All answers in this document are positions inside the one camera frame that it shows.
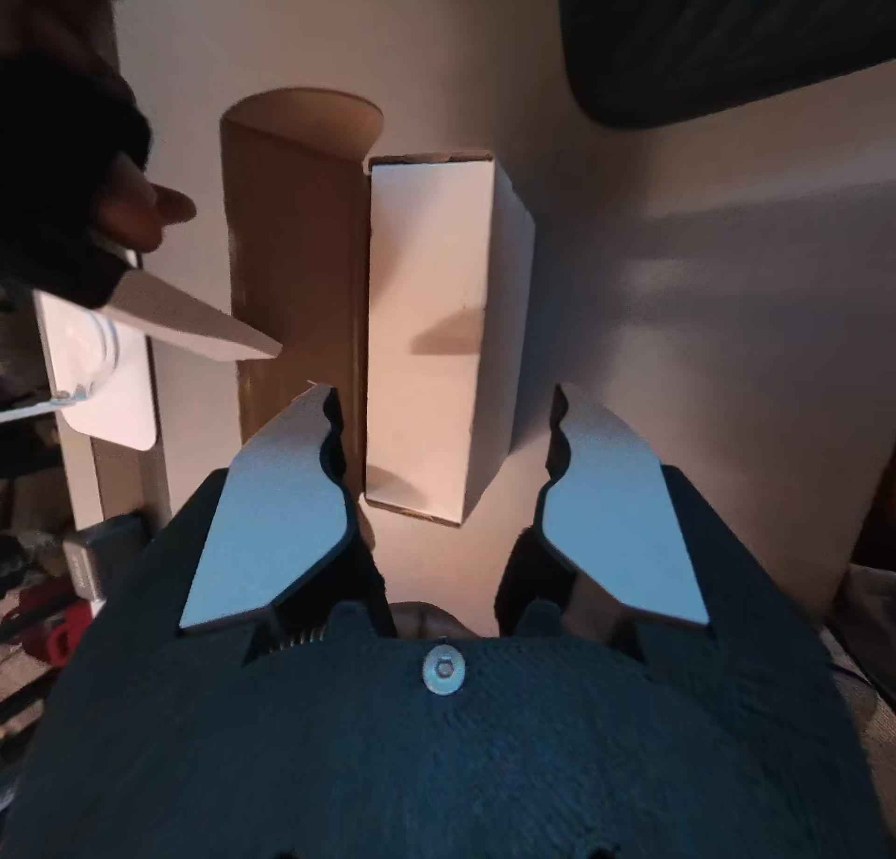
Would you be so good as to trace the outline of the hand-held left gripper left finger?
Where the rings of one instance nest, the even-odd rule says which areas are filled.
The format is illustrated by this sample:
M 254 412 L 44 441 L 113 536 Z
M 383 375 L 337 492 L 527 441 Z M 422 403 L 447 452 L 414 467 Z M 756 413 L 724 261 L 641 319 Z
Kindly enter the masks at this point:
M 351 542 L 338 390 L 314 383 L 244 444 L 225 483 L 178 627 L 261 622 L 292 634 L 299 590 Z

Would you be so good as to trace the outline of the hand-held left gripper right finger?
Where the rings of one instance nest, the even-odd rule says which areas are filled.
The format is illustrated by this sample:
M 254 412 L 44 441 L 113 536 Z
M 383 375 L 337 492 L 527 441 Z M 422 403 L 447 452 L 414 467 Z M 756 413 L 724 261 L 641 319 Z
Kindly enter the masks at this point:
M 651 445 L 569 382 L 549 426 L 534 533 L 574 574 L 574 619 L 603 638 L 634 621 L 704 633 L 710 614 Z

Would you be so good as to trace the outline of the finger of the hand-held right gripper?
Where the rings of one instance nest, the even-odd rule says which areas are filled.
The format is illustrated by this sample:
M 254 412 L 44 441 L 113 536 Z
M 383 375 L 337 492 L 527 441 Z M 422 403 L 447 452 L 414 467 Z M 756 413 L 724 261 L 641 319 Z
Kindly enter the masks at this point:
M 167 228 L 187 224 L 196 215 L 191 198 L 152 184 L 128 155 L 119 154 L 98 195 L 93 229 L 104 239 L 142 255 L 161 247 Z
M 118 281 L 105 316 L 210 360 L 273 360 L 282 350 L 274 338 L 140 269 Z

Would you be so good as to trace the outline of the white cardboard box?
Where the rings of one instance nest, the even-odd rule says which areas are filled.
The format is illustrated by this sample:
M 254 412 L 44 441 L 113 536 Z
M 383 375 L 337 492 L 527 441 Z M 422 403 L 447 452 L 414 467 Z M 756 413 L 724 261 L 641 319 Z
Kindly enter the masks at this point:
M 383 128 L 316 88 L 222 116 L 232 312 L 282 344 L 238 363 L 241 437 L 329 383 L 350 492 L 459 527 L 511 449 L 535 224 L 492 153 L 371 158 Z

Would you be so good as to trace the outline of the grey desk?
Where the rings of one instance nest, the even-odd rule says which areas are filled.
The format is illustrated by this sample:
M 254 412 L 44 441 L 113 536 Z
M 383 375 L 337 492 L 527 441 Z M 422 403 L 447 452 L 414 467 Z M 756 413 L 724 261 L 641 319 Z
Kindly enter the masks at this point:
M 394 602 L 497 633 L 563 381 L 824 613 L 894 442 L 893 63 L 625 133 L 575 103 L 557 0 L 121 0 L 116 25 L 151 180 L 198 206 L 144 264 L 226 311 L 218 125 L 257 92 L 367 98 L 378 155 L 491 150 L 536 220 L 513 453 L 462 528 L 367 510 Z

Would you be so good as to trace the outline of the white rounded plate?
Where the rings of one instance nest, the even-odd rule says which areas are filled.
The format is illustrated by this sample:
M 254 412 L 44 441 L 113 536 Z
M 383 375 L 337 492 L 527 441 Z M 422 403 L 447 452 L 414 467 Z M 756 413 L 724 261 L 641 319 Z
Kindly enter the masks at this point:
M 34 294 L 51 393 L 82 435 L 138 451 L 158 439 L 149 346 L 136 329 Z

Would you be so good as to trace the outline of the grey case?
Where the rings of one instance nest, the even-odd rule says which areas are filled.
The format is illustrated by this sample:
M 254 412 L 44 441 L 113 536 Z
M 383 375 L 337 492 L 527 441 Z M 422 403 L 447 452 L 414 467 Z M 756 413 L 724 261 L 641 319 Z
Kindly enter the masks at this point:
M 67 535 L 63 555 L 77 596 L 95 603 L 106 600 L 149 542 L 142 516 L 110 517 Z

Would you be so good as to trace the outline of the red object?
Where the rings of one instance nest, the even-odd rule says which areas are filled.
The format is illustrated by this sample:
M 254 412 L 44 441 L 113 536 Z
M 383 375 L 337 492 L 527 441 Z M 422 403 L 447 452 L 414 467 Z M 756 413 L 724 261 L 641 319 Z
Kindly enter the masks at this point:
M 1 644 L 19 647 L 52 668 L 64 668 L 94 619 L 91 604 L 68 577 L 51 577 L 13 591 L 2 611 Z

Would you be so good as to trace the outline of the black mesh chair seat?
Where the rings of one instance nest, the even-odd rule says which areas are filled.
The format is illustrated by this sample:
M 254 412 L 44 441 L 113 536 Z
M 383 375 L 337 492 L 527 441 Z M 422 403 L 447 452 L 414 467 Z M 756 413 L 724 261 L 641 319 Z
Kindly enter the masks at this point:
M 566 80 L 602 127 L 721 113 L 894 60 L 895 0 L 558 0 Z

